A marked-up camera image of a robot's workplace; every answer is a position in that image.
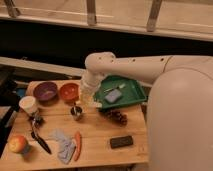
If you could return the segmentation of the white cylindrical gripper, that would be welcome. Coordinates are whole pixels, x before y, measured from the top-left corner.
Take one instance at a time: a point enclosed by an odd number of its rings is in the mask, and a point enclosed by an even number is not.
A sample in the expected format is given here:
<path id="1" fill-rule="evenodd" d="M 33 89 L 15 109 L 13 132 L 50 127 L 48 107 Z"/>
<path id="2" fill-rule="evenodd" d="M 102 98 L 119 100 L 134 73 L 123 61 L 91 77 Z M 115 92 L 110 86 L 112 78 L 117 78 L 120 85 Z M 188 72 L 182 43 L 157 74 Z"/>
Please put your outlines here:
<path id="1" fill-rule="evenodd" d="M 85 71 L 80 81 L 80 100 L 76 101 L 76 106 L 82 108 L 82 104 L 91 104 L 92 107 L 102 108 L 102 104 L 95 102 L 93 96 L 99 90 L 103 79 L 101 74 Z"/>

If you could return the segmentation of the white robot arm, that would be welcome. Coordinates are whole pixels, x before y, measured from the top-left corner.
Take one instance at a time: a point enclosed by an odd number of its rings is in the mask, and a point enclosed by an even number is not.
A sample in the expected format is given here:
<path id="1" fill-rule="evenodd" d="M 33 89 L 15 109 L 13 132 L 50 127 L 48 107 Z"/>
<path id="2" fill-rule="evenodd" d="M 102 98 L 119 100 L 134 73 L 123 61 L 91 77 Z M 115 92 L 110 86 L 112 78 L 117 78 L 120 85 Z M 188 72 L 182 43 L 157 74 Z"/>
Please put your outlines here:
<path id="1" fill-rule="evenodd" d="M 108 75 L 151 86 L 147 106 L 149 171 L 213 171 L 213 56 L 118 58 L 99 52 L 85 59 L 81 101 Z"/>

